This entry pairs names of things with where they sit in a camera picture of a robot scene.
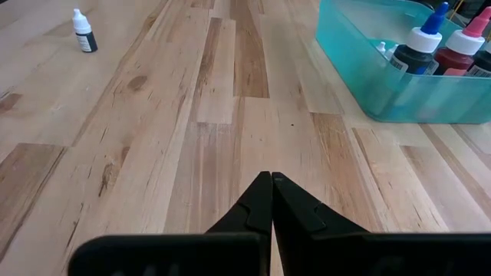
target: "red paint bottle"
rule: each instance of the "red paint bottle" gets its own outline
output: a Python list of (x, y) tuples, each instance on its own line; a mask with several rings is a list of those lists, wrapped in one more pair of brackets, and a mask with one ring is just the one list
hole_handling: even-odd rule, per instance
[(455, 31), (446, 42), (446, 47), (435, 53), (427, 74), (463, 76), (474, 62), (473, 56), (485, 42), (481, 35), (489, 23), (489, 17), (491, 7), (485, 8), (465, 29)]

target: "blue bottle cap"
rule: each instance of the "blue bottle cap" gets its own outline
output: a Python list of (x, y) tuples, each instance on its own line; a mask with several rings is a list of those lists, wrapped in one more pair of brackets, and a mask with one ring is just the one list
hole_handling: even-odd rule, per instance
[(438, 6), (437, 10), (430, 15), (426, 22), (424, 22), (423, 27), (421, 27), (421, 31), (425, 34), (436, 35), (438, 30), (440, 30), (440, 26), (445, 20), (445, 14), (448, 11), (448, 2), (443, 2), (440, 6)]

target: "pink bottle cap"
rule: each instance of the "pink bottle cap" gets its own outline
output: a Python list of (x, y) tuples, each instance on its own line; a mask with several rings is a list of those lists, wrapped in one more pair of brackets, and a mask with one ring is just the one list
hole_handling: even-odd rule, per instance
[(485, 8), (478, 17), (474, 18), (474, 20), (463, 29), (462, 33), (472, 38), (480, 38), (489, 23), (489, 18), (491, 18), (491, 6)]

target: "dropper bottle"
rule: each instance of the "dropper bottle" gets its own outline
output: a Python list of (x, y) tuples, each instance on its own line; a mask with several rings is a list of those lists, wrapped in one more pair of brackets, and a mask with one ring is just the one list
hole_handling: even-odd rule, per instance
[(413, 28), (407, 43), (397, 47), (390, 64), (406, 73), (423, 74), (433, 61), (432, 53), (442, 41), (438, 30), (445, 20), (447, 10), (448, 3), (443, 2), (421, 28)]
[(390, 60), (392, 58), (392, 56), (394, 55), (397, 47), (399, 47), (399, 44), (395, 44), (392, 48), (390, 48), (389, 50), (387, 50), (385, 52), (385, 56), (387, 57), (388, 60)]
[(466, 76), (491, 77), (491, 42), (474, 56), (474, 63), (470, 65)]
[(78, 8), (74, 8), (74, 29), (77, 36), (78, 44), (82, 51), (92, 53), (97, 51), (97, 43), (95, 42), (92, 27), (85, 15), (82, 15)]
[(487, 7), (463, 30), (457, 30), (449, 37), (444, 48), (435, 53), (435, 75), (463, 76), (474, 62), (473, 55), (483, 46), (481, 36), (489, 23), (491, 7)]
[(377, 50), (381, 54), (385, 54), (385, 42), (381, 41), (381, 43), (377, 46)]

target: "plastic container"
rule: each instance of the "plastic container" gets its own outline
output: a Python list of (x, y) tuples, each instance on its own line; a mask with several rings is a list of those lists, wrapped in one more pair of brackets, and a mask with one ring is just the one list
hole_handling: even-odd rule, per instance
[[(491, 107), (491, 78), (401, 73), (377, 51), (380, 40), (404, 44), (410, 30), (421, 26), (432, 12), (408, 1), (321, 0), (316, 38), (361, 109), (375, 120), (491, 120), (491, 108), (486, 108)], [(440, 46), (458, 29), (446, 20), (440, 28)]]

